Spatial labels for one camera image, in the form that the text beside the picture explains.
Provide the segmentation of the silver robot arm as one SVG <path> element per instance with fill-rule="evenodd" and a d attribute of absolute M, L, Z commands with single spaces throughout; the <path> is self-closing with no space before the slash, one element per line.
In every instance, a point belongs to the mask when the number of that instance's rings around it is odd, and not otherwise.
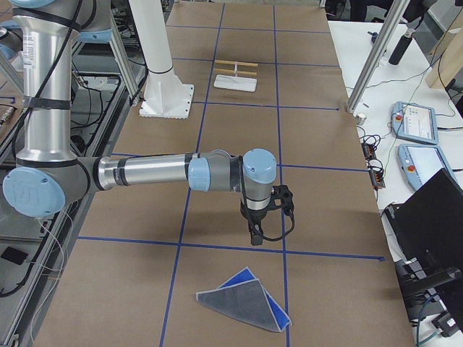
<path fill-rule="evenodd" d="M 22 29 L 25 141 L 16 168 L 4 178 L 3 193 L 17 212 L 44 218 L 97 191 L 186 181 L 198 191 L 239 192 L 249 229 L 262 231 L 261 220 L 283 194 L 274 185 L 276 159 L 267 150 L 120 160 L 75 155 L 70 148 L 72 45 L 91 35 L 111 39 L 111 4 L 15 1 L 13 6 L 14 21 Z"/>

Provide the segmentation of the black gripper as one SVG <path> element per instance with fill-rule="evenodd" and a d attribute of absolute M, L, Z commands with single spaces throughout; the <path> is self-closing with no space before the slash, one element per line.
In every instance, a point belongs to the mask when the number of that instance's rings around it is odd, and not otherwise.
<path fill-rule="evenodd" d="M 252 210 L 240 202 L 240 212 L 247 221 L 249 231 L 263 231 L 261 221 L 266 217 L 267 212 L 273 210 L 275 210 L 273 202 L 261 210 Z"/>

